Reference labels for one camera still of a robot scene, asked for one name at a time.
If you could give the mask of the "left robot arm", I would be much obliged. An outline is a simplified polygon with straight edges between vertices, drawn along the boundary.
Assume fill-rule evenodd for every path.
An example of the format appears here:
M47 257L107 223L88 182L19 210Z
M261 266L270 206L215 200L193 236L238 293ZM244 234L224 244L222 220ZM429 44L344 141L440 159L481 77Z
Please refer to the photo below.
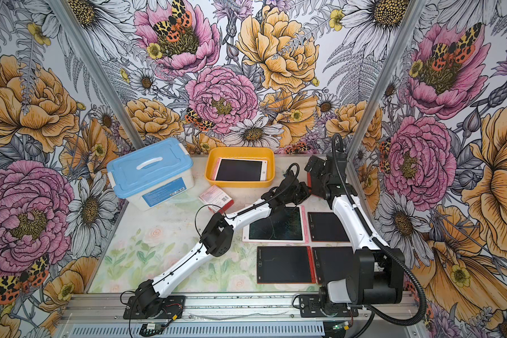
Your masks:
M256 221L282 214L287 205L298 206L310 197L310 189L299 180L299 173L298 163L292 163L280 185L270 188L251 206L232 214L214 213L199 233L198 242L184 257L162 274L139 284L126 304L124 318L155 318L182 281L204 263L229 251L236 232Z

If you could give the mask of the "pink white writing tablet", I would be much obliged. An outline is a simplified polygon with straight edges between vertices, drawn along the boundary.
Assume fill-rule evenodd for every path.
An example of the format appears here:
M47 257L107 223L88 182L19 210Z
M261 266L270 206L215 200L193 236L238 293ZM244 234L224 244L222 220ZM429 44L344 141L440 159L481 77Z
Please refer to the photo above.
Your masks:
M246 226L243 242L256 243L307 243L306 212L303 205L286 206L267 218Z

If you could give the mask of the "yellow storage tray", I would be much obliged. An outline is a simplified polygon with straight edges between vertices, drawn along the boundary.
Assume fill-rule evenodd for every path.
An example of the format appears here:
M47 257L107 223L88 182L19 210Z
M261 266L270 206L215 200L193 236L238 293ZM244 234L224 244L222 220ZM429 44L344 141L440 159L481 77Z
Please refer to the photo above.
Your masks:
M222 182L214 180L214 173L220 158L267 160L268 169L265 181L261 182ZM219 147L211 150L205 170L205 178L219 187L261 188L269 187L275 178L275 155L265 147Z

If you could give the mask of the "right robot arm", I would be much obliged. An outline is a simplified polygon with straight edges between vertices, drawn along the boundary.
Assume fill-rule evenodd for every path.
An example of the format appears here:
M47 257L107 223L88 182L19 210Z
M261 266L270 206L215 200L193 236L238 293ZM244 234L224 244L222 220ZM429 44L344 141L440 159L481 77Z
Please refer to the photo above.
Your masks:
M325 281L320 289L320 303L331 313L339 306L370 306L401 302L404 269L394 257L403 254L388 248L369 221L361 198L346 181L346 161L342 153L321 159L312 155L306 164L308 184L313 195L327 201L337 217L337 225L346 232L353 254L344 260L344 277Z

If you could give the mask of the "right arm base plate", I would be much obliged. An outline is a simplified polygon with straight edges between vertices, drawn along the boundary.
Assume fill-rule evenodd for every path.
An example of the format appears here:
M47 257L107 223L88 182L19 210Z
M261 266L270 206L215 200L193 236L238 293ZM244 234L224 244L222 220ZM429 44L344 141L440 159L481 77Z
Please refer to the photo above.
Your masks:
M293 305L298 308L302 318L355 318L359 315L357 308L321 301L319 294L298 294Z

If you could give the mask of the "red writing tablet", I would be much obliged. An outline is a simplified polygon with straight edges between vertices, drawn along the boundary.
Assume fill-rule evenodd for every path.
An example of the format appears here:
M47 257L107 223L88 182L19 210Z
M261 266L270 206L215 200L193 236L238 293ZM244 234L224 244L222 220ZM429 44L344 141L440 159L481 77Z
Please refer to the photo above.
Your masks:
M259 284L315 284L308 246L259 246L256 268Z
M344 226L332 212L308 212L307 216L313 242L349 243Z
M353 249L342 247L314 247L313 264L317 284L343 280L353 259Z
M311 186L310 186L310 183L307 183L307 184L306 184L306 188L307 188L308 196L309 196L309 197L314 196L314 195L313 195L313 190L312 190L312 188L311 188Z

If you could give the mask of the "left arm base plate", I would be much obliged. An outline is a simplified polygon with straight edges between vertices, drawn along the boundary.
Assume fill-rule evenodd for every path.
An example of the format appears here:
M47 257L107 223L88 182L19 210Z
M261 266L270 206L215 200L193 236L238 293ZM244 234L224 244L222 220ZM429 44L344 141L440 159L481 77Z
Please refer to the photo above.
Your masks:
M124 320L144 319L177 319L182 318L185 296L170 296L167 298L156 297L150 304L142 308L141 301L137 297L129 298L123 313Z

